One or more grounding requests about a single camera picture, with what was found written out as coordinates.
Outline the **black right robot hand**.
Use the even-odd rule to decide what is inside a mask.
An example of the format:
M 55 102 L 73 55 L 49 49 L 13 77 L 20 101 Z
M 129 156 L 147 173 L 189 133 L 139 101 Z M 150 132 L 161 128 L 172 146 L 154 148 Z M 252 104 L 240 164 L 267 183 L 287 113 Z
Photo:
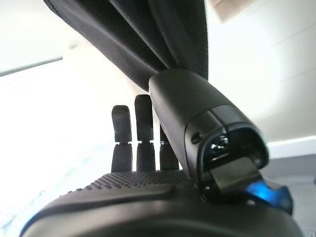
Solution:
M 23 237 L 300 237 L 285 186 L 264 179 L 259 129 L 201 76 L 149 80 L 182 170 L 111 173 L 35 214 Z

